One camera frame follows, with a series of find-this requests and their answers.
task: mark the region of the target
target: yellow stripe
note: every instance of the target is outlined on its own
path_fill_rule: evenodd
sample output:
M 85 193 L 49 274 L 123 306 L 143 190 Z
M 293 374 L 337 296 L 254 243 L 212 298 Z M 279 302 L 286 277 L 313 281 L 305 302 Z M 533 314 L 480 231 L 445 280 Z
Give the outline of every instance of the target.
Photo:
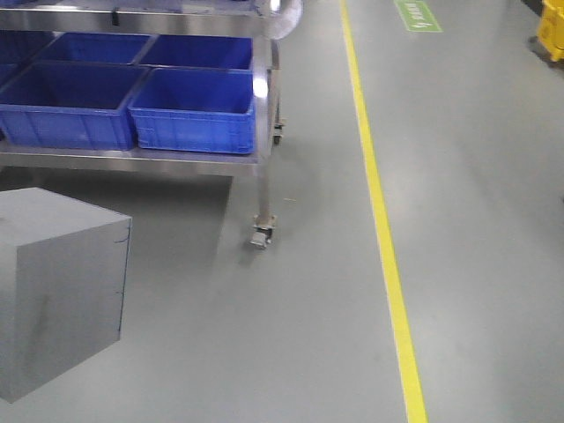
M 359 120 L 360 141 L 364 153 L 364 163 L 367 171 L 370 200 L 374 212 L 378 244 L 380 245 L 380 257 L 386 290 L 388 292 L 388 303 L 390 306 L 391 322 L 396 340 L 397 361 L 404 389 L 405 409 L 409 423 L 427 423 L 427 411 L 419 380 L 419 371 L 415 352 L 413 349 L 412 334 L 407 320 L 404 295 L 397 269 L 394 242 L 391 237 L 388 212 L 384 203 L 382 183 L 378 173 L 374 142 L 368 121 L 367 106 L 360 83 L 359 64 L 354 50 L 353 32 L 346 0 L 341 1 L 341 18 L 343 20 L 343 31 L 345 33 L 346 54 L 348 56 L 351 72 L 352 89 L 354 92 L 354 103 Z

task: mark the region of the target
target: gray metal box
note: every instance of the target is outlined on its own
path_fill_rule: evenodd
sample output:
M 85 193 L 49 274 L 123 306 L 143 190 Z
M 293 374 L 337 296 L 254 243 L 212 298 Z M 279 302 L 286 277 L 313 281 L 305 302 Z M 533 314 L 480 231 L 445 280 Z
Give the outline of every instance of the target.
M 43 189 L 0 192 L 0 397 L 120 337 L 131 218 Z

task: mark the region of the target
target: green sign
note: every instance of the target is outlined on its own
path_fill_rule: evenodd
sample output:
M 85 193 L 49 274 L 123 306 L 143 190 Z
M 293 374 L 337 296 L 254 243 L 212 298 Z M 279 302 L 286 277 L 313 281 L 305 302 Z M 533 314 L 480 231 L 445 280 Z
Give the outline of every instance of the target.
M 442 32 L 427 3 L 420 0 L 396 0 L 396 6 L 408 31 L 415 33 Z

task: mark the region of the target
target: floor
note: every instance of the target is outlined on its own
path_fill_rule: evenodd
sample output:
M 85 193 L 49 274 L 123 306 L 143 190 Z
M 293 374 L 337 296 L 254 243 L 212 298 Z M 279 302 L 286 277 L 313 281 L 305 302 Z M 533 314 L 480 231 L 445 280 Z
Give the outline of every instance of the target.
M 433 423 L 564 417 L 564 70 L 518 0 L 349 1 Z M 406 422 L 337 0 L 282 44 L 280 228 L 245 246 L 253 180 L 6 169 L 133 216 L 123 337 L 2 423 Z

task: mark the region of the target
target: metal shelf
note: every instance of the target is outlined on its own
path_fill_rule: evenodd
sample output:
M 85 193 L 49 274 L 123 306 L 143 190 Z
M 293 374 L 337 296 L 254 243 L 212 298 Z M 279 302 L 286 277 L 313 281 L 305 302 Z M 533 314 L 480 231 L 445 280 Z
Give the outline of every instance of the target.
M 301 14 L 301 0 L 282 0 Z M 297 22 L 285 22 L 280 33 Z M 249 156 L 142 150 L 128 152 L 29 148 L 0 142 L 0 166 L 63 167 L 171 174 L 254 175 L 259 213 L 252 242 L 265 248 L 271 215 L 268 165 L 279 130 L 278 44 L 270 39 L 270 0 L 35 0 L 0 8 L 0 29 L 93 33 L 155 33 L 253 40 L 256 152 Z
M 0 28 L 253 38 L 266 33 L 262 9 L 263 0 L 37 0 L 0 8 Z
M 134 148 L 127 152 L 21 147 L 0 142 L 0 166 L 156 172 L 169 174 L 254 175 L 256 154 L 235 156 Z

